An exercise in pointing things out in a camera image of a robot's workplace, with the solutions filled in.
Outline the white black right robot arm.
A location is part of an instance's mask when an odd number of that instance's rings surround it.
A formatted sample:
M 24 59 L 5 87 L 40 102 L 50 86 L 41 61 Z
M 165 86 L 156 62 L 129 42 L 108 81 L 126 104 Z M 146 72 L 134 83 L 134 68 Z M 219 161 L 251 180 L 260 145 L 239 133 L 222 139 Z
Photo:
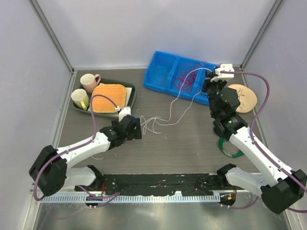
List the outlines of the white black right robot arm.
M 256 176 L 229 163 L 217 171 L 217 185 L 222 189 L 237 186 L 248 190 L 260 197 L 275 214 L 303 198 L 307 175 L 279 160 L 253 134 L 236 112 L 240 105 L 236 90 L 227 88 L 224 80 L 206 77 L 202 91 L 207 93 L 215 134 L 241 150 L 262 174 Z

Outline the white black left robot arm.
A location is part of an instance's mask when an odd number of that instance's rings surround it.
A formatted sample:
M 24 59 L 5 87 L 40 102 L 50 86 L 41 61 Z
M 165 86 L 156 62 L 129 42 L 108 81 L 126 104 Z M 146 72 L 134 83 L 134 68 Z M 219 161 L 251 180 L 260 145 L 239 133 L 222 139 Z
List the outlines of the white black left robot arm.
M 126 115 L 121 121 L 112 121 L 111 126 L 100 129 L 93 136 L 75 144 L 54 148 L 44 147 L 29 170 L 34 180 L 34 191 L 51 196 L 62 188 L 97 191 L 102 188 L 104 177 L 93 165 L 76 168 L 75 165 L 101 152 L 119 147 L 126 141 L 141 139 L 140 119 Z

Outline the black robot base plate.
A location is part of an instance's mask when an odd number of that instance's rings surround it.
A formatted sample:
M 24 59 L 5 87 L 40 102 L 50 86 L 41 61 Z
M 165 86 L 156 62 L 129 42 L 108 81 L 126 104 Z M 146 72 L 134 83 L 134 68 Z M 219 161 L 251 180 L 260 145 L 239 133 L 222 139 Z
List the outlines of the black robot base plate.
M 209 173 L 186 174 L 105 174 L 95 189 L 87 191 L 106 192 L 121 196 L 173 196 L 180 191 L 183 196 L 212 195 L 213 191 L 241 189 L 222 185 L 218 175 Z

